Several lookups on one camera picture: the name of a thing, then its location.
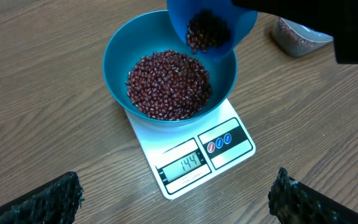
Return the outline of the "blue plastic measuring scoop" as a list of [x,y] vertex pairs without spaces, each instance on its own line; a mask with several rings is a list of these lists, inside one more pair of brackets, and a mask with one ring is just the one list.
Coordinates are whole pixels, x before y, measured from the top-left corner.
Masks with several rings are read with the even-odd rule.
[[177,35],[186,42],[187,23],[203,9],[210,10],[227,22],[230,39],[218,48],[213,48],[202,56],[221,60],[246,36],[254,27],[258,12],[233,5],[230,0],[167,0],[168,15]]

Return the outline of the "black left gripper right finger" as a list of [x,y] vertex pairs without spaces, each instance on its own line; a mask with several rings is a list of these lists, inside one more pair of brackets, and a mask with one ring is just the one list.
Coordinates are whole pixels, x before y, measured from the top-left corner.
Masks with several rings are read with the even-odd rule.
[[282,224],[358,224],[358,213],[279,169],[268,193],[271,215]]

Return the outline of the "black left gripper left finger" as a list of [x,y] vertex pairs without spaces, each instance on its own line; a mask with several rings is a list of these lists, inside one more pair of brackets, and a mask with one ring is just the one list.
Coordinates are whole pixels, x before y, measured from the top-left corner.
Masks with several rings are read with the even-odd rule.
[[0,224],[71,224],[83,200],[77,173],[67,172],[0,206]]

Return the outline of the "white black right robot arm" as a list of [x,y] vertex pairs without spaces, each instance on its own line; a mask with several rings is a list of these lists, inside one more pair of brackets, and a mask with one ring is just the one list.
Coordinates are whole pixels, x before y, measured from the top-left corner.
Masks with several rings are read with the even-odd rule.
[[233,0],[232,3],[330,35],[337,63],[358,64],[358,0]]

